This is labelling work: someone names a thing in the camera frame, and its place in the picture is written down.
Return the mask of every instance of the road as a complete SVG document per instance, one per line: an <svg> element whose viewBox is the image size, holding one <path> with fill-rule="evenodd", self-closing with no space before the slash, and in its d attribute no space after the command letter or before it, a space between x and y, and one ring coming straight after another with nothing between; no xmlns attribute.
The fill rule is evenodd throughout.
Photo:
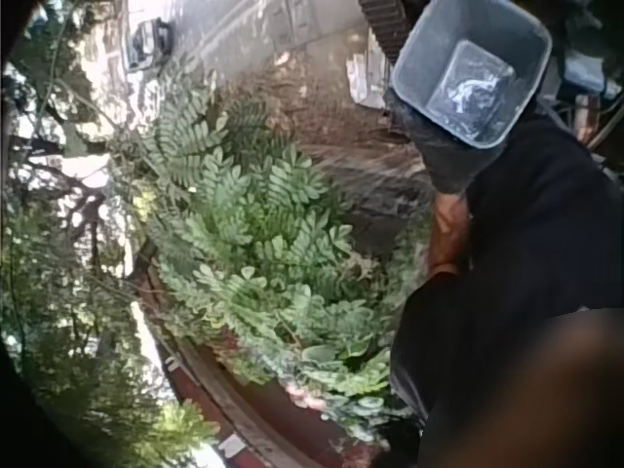
<svg viewBox="0 0 624 468"><path fill-rule="evenodd" d="M357 0L158 1L175 29L174 58L186 52L221 79L363 20Z"/></svg>

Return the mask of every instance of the parked car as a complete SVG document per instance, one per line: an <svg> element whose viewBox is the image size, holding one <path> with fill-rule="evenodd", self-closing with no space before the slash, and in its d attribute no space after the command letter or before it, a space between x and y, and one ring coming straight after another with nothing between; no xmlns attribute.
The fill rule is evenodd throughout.
<svg viewBox="0 0 624 468"><path fill-rule="evenodd" d="M123 27L122 56L127 73L161 66L174 48L172 26L160 18L142 21L134 31Z"/></svg>

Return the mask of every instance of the plastic bucket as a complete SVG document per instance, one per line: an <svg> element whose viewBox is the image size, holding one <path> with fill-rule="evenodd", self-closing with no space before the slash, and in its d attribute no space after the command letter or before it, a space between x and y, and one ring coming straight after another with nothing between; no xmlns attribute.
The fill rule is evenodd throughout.
<svg viewBox="0 0 624 468"><path fill-rule="evenodd" d="M506 0L433 0L401 50L397 95L477 148L510 132L548 64L552 39Z"/></svg>

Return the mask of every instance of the foliage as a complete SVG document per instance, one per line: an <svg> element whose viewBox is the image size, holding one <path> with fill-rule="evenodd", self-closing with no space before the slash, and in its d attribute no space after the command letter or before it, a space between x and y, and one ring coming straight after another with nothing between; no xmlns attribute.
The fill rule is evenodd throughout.
<svg viewBox="0 0 624 468"><path fill-rule="evenodd" d="M98 122L96 110L88 105L93 87L82 68L78 46L103 20L104 12L112 10L112 3L41 3L40 13L18 40L4 70L3 93L17 114L37 129L28 145L30 151L66 157L102 154L105 145L92 144L76 128ZM24 152L27 141L14 135L12 145Z"/></svg>
<svg viewBox="0 0 624 468"><path fill-rule="evenodd" d="M135 295L109 273L120 261L116 237L86 214L83 231L65 226L58 194L71 192L67 177L49 171L12 170L5 199L0 313L16 367L56 425L102 466L188 466L189 451L215 428L181 407L142 357ZM76 195L67 196L79 203Z"/></svg>
<svg viewBox="0 0 624 468"><path fill-rule="evenodd" d="M158 194L148 233L177 300L170 330L213 347L234 336L226 366L279 378L371 441L410 413L389 388L389 346L421 273L420 232L390 262L362 257L334 190L266 129L261 104L186 89L172 90L140 149L143 186Z"/></svg>

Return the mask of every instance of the shrub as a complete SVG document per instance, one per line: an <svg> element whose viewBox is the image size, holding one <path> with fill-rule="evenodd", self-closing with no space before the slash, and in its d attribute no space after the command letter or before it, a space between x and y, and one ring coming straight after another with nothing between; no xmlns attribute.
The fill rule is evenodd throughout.
<svg viewBox="0 0 624 468"><path fill-rule="evenodd" d="M389 388L392 323L421 276L420 228L389 261L356 252L345 206L253 99L177 91L143 139L167 326L248 380L370 442L410 411Z"/></svg>

